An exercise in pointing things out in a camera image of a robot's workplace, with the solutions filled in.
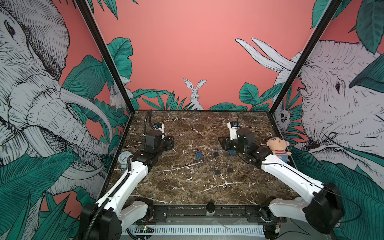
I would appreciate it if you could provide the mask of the blue padlock silver shackle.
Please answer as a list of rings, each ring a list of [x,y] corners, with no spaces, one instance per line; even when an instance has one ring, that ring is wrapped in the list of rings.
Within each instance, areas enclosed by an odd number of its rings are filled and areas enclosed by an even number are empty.
[[[229,151],[230,156],[235,156],[237,153],[234,150]]]

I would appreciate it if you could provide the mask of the blue padlock with keys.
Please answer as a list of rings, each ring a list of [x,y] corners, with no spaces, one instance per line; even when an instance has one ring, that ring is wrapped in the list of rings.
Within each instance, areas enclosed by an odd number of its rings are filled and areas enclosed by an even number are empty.
[[[197,150],[197,151],[196,151],[196,158],[197,158],[197,159],[202,159],[203,157],[204,157],[203,152],[200,151],[200,150]]]

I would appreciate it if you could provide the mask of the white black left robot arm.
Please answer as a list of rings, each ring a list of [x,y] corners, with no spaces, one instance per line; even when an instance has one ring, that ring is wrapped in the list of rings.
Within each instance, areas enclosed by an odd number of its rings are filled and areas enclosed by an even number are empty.
[[[94,204],[86,205],[80,216],[77,240],[118,240],[128,227],[148,216],[149,201],[134,201],[125,207],[127,199],[141,180],[156,165],[165,151],[175,146],[175,138],[160,130],[150,130],[141,147],[128,157],[128,167],[115,185]]]

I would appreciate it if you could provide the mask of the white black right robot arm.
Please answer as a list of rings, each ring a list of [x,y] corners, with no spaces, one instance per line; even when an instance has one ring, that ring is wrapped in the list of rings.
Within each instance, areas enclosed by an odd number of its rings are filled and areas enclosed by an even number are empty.
[[[303,221],[322,234],[329,234],[345,215],[342,195],[333,183],[324,184],[285,163],[264,146],[258,146],[248,128],[230,127],[230,136],[219,137],[225,151],[235,151],[249,164],[271,174],[301,197],[300,200],[275,198],[267,209],[274,217]]]

